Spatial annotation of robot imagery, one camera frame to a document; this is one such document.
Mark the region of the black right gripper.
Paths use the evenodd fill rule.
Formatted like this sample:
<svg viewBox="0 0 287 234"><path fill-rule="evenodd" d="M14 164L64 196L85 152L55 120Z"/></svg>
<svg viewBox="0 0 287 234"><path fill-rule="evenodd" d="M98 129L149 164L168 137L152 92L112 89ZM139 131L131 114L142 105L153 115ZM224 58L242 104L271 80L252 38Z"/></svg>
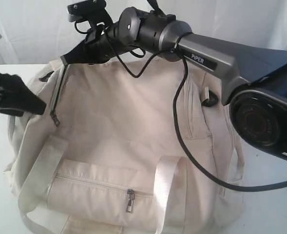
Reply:
<svg viewBox="0 0 287 234"><path fill-rule="evenodd" d="M90 33L84 42L60 57L63 65L103 64L125 53L130 53L136 58L143 58L143 49L135 45L126 46L119 41L118 25L107 28L99 25L94 40L90 39L91 35Z"/></svg>

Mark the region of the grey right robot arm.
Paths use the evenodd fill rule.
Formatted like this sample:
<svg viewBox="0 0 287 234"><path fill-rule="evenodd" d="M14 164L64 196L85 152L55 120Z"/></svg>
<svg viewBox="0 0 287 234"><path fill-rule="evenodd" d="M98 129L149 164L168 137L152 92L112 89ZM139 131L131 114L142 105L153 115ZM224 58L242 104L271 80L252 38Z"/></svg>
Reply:
<svg viewBox="0 0 287 234"><path fill-rule="evenodd" d="M113 22L105 7L83 1L68 6L69 21L90 29L64 64L105 63L134 48L167 61L186 59L219 78L221 102L237 133L251 146L287 160L287 51L257 48L194 34L161 10L126 8Z"/></svg>

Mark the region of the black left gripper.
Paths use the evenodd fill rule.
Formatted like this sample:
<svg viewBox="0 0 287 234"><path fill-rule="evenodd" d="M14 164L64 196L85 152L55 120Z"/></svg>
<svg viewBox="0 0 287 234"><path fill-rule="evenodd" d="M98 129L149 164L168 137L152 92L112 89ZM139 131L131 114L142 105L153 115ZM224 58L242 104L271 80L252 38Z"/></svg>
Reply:
<svg viewBox="0 0 287 234"><path fill-rule="evenodd" d="M17 75L0 73L0 113L22 116L25 112L43 115L46 103Z"/></svg>

